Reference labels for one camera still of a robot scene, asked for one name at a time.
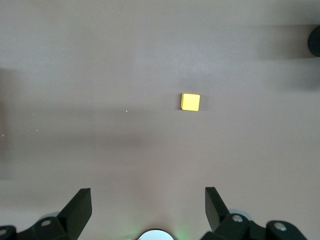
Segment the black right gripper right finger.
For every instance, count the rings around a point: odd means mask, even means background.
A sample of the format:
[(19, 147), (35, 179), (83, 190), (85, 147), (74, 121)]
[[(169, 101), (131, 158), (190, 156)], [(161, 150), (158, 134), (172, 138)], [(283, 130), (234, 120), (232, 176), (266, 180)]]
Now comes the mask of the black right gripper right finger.
[(211, 231), (203, 240), (306, 240), (293, 224), (271, 220), (259, 226), (243, 214), (230, 213), (215, 187), (205, 188), (205, 214)]

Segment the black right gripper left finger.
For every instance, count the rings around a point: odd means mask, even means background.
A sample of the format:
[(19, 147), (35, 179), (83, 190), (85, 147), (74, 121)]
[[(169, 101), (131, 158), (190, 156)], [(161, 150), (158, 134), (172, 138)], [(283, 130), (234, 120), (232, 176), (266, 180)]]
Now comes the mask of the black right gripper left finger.
[(13, 225), (2, 225), (0, 238), (2, 240), (77, 240), (91, 216), (91, 190), (82, 188), (56, 216), (42, 218), (21, 232), (17, 232)]

